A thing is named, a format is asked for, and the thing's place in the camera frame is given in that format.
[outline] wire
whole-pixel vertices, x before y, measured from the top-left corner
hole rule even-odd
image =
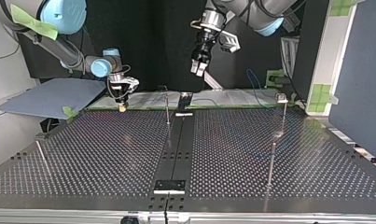
[[[16,33],[14,33],[12,30],[12,33],[10,33],[10,31],[6,28],[4,24],[2,24],[2,27],[4,27],[5,32],[7,32],[7,34],[13,39],[13,41],[19,44],[19,39],[17,38]]]
[[[246,16],[246,25],[249,26],[249,19],[251,17],[251,5],[254,2],[254,0],[249,0],[248,2],[248,15]]]
[[[267,94],[264,93],[264,90],[261,89],[260,81],[259,81],[257,75],[255,75],[254,71],[252,71],[252,69],[247,69],[247,72],[248,72],[248,75],[251,74],[251,75],[257,80],[257,83],[258,83],[259,89],[260,89],[260,91],[261,91],[261,93],[262,93],[263,95],[265,95],[265,96],[267,96],[267,97],[270,97],[270,98],[272,98],[272,99],[275,97],[275,94],[274,94],[273,96],[270,96],[270,95],[267,95]]]
[[[48,121],[48,126],[46,128],[46,133],[50,132],[50,126],[51,126],[51,122],[53,121],[53,119],[49,119]]]
[[[257,91],[255,90],[255,84],[254,84],[254,82],[252,81],[252,78],[249,76],[249,69],[246,69],[246,76],[248,77],[249,81],[251,82],[252,88],[254,89],[255,98],[257,99],[259,105],[262,106],[262,107],[264,107],[264,108],[269,108],[268,106],[263,105],[263,104],[259,101],[259,98],[258,98],[258,95],[257,95]]]
[[[128,72],[130,72],[130,70],[132,70],[132,67],[129,66],[128,64],[123,64],[123,65],[121,66],[121,69],[122,69],[122,70],[123,70],[123,67],[127,67],[127,70],[123,72],[123,75],[126,74],[126,73],[128,73]],[[126,93],[124,93],[122,96],[116,97],[116,96],[113,94],[113,92],[112,92],[112,90],[111,90],[109,84],[110,84],[109,77],[106,77],[106,87],[108,88],[109,95],[110,95],[112,98],[119,100],[119,99],[125,97],[127,94],[129,94],[129,92],[126,91]]]
[[[282,62],[283,62],[283,65],[284,67],[286,68],[286,61],[285,61],[285,57],[284,57],[284,53],[283,53],[283,50],[282,50],[282,47],[280,46],[280,50],[281,50],[281,58],[282,58]],[[307,108],[307,105],[306,103],[303,101],[303,98],[301,98],[298,90],[296,89],[295,85],[293,84],[293,80],[292,80],[292,77],[289,75],[289,72],[287,71],[287,69],[285,70],[285,73],[286,73],[286,76],[289,78],[289,81],[290,81],[290,84],[292,85],[292,88],[293,90],[295,91],[295,93],[298,95],[298,97],[300,98],[301,100],[301,103],[304,105],[304,109]]]
[[[108,78],[106,79],[106,87],[108,88],[109,95],[110,95],[112,98],[119,100],[119,99],[125,97],[125,96],[129,93],[128,91],[126,91],[126,93],[124,93],[123,95],[121,95],[121,96],[119,96],[119,97],[116,97],[116,96],[112,93],[112,90],[111,90],[110,85],[109,85],[110,82],[111,82],[111,81],[109,80],[109,77],[108,77]]]
[[[0,60],[15,55],[17,53],[17,51],[19,51],[19,48],[20,48],[20,44],[16,47],[16,49],[13,52],[11,52],[11,53],[9,53],[7,55],[1,56]]]
[[[275,14],[270,13],[270,11],[267,10],[267,8],[265,8],[263,0],[255,0],[255,3],[257,4],[258,8],[261,11],[263,11],[264,14],[266,14],[266,15],[272,17],[272,18],[285,18],[285,17],[291,16],[293,13],[297,12],[306,2],[307,2],[307,0],[303,0],[295,9],[293,9],[288,14],[285,14],[285,15],[275,15]]]
[[[226,17],[226,13],[224,11],[222,11],[220,8],[222,6],[218,5],[215,0],[211,0],[212,4],[214,5],[214,7],[216,8],[217,12],[219,12],[220,14],[222,14],[223,16]]]
[[[220,108],[220,106],[212,99],[196,99],[196,100],[192,100],[191,102],[196,102],[196,101],[211,101],[217,108]]]

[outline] robotic arm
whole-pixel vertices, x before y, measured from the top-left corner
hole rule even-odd
[[[124,111],[129,94],[135,91],[139,81],[125,77],[130,71],[129,65],[121,62],[118,49],[105,49],[103,57],[84,56],[71,42],[58,37],[56,40],[42,36],[35,31],[15,23],[11,6],[21,8],[38,21],[55,25],[58,33],[71,35],[78,32],[86,20],[85,0],[0,0],[0,22],[14,32],[24,34],[32,39],[54,57],[63,67],[72,70],[93,73],[97,77],[108,77],[109,93]]]
[[[223,51],[233,53],[240,44],[236,35],[225,31],[227,13],[232,12],[261,35],[272,35],[283,23],[282,13],[297,0],[207,0],[199,21],[190,26],[199,29],[196,48],[191,55],[190,72],[202,77],[211,62],[211,50],[216,42]]]

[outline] vertical metal post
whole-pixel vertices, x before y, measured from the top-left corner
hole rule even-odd
[[[43,159],[44,161],[46,161],[45,154],[43,153],[43,150],[42,150],[42,147],[40,146],[39,141],[35,141],[35,142],[36,142],[36,145],[38,146],[38,149],[39,149],[40,155],[42,156],[42,159]]]
[[[275,142],[272,143],[272,156],[270,158],[270,167],[269,167],[269,180],[267,182],[267,188],[272,187],[272,170],[274,168],[274,158],[275,158],[275,148],[276,148]]]
[[[168,104],[168,92],[165,92],[165,111],[167,113],[167,125],[170,125],[170,110]]]

